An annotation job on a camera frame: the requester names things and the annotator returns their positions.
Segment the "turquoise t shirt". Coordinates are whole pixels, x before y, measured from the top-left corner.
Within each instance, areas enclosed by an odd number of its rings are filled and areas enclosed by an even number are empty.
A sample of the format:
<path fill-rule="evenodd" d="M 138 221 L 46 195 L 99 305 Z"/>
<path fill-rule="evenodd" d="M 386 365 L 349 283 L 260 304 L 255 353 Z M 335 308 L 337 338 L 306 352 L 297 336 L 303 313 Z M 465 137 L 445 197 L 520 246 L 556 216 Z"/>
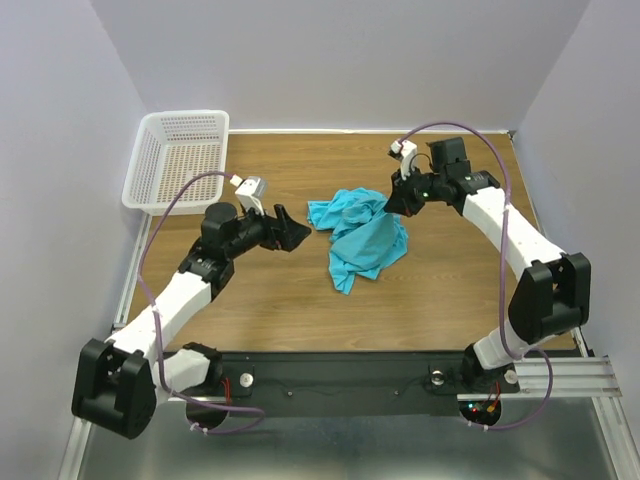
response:
<path fill-rule="evenodd" d="M 307 203 L 307 221 L 328 232 L 328 272 L 335 290 L 348 295 L 361 276 L 375 280 L 408 253 L 400 217 L 384 210 L 387 197 L 371 189 L 340 189 L 330 200 Z"/>

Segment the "white perforated plastic basket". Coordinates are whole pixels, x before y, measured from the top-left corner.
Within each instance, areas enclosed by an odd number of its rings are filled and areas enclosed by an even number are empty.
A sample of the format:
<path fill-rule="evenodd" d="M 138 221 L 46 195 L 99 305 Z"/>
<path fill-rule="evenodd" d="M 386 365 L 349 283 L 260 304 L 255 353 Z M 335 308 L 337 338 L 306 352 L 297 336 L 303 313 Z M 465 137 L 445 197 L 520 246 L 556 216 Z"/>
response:
<path fill-rule="evenodd" d="M 122 204 L 161 216 L 196 176 L 225 171 L 230 118 L 223 110 L 178 110 L 142 118 L 131 153 Z"/>

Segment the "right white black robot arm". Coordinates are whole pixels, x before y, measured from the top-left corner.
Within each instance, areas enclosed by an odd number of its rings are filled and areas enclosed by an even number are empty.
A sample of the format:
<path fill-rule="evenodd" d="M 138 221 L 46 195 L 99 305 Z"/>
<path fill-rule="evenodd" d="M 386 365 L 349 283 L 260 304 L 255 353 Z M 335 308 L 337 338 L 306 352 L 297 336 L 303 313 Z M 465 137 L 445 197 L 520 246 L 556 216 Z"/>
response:
<path fill-rule="evenodd" d="M 429 148 L 430 169 L 423 173 L 413 142 L 391 144 L 389 154 L 400 167 L 391 177 L 385 211 L 411 217 L 428 202 L 453 207 L 499 250 L 502 268 L 512 269 L 517 280 L 498 327 L 463 354 L 461 383 L 482 390 L 533 347 L 586 323 L 591 264 L 584 254 L 568 254 L 546 239 L 510 204 L 491 173 L 473 170 L 462 138 Z"/>

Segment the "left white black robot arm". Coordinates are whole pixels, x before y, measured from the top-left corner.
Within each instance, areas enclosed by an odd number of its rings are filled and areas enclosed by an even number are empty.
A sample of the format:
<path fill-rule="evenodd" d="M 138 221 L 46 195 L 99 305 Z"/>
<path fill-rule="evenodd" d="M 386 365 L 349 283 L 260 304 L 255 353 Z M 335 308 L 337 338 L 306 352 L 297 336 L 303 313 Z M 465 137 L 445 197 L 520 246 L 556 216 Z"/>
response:
<path fill-rule="evenodd" d="M 231 392 L 222 355 L 198 343 L 170 357 L 164 344 L 209 306 L 231 280 L 234 261 L 255 247 L 291 252 L 311 230 L 277 204 L 273 215 L 216 203 L 209 206 L 201 233 L 160 295 L 126 327 L 81 349 L 71 412 L 127 439 L 138 437 L 160 404 L 184 398 L 195 388 Z"/>

